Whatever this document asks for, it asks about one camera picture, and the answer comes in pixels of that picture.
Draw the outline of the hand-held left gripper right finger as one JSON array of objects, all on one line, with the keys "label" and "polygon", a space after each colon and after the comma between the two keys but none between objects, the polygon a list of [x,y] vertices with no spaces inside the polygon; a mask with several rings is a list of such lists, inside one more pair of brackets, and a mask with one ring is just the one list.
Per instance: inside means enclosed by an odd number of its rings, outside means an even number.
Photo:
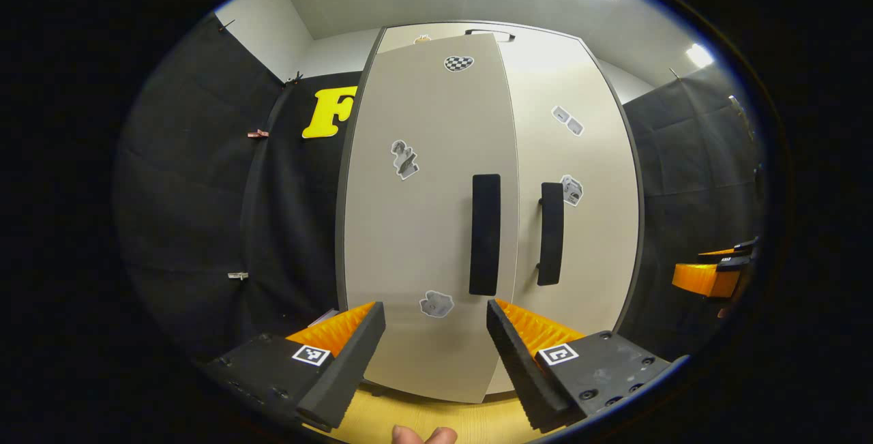
[{"label": "hand-held left gripper right finger", "polygon": [[617,412],[676,370],[610,330],[588,336],[499,299],[486,328],[532,429],[586,426]]}]

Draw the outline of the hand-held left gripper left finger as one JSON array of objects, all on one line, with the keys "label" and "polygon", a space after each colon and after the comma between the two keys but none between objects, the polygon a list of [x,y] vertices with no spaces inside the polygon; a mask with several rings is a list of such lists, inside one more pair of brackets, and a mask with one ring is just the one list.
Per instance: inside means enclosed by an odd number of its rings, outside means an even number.
[{"label": "hand-held left gripper left finger", "polygon": [[339,428],[385,327],[383,302],[368,302],[292,335],[257,335],[203,369],[277,425],[331,431]]}]

